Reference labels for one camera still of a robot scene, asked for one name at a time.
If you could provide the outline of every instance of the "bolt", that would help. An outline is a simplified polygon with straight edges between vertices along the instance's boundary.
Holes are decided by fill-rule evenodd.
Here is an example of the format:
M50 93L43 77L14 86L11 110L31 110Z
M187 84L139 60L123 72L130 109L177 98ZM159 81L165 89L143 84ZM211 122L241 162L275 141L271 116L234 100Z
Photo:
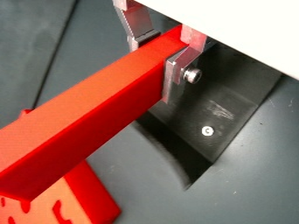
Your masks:
M205 126L203 128L202 128L202 134L206 136L206 137L210 137L210 136L213 136L213 134L214 134L214 128L211 127L211 126Z
M190 66L183 73L183 79L191 84L195 84L202 78L202 70L198 67Z

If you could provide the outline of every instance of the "metal bracket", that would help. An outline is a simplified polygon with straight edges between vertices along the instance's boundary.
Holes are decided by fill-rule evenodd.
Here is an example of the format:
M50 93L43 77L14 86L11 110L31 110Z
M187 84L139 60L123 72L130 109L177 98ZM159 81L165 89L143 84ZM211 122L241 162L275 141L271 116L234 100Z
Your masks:
M189 44L165 63L163 101L183 94L186 81L197 83L202 77L202 70L193 66L199 58L206 45L207 35L194 30L190 26L182 26L182 42Z
M130 51L135 51L149 41L161 36L154 29L147 7L134 0L114 0L117 14L126 28Z

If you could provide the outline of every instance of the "red bracket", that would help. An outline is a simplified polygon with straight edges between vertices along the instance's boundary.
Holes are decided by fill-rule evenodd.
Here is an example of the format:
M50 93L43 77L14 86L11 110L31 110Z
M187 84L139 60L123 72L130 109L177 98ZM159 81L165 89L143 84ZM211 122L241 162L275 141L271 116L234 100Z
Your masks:
M162 99L169 31L0 130L0 194L33 200Z

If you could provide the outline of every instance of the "red metal bar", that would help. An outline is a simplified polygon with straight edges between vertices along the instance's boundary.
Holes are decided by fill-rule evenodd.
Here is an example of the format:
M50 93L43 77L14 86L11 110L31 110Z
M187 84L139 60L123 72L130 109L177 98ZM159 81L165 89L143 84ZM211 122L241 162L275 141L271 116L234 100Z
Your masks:
M0 194L33 200L162 99L177 27L0 130Z

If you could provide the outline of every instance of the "red plastic part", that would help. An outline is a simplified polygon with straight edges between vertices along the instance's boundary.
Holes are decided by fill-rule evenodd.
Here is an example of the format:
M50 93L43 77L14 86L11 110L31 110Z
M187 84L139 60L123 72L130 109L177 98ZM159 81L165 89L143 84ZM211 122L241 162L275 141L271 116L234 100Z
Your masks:
M0 196L0 223L109 224L121 209L85 161L33 201Z
M23 116L29 115L33 111L34 111L33 109L29 109L29 108L25 109L25 110L22 111L21 118L22 118Z
M0 194L33 200L162 99L169 31L0 130Z

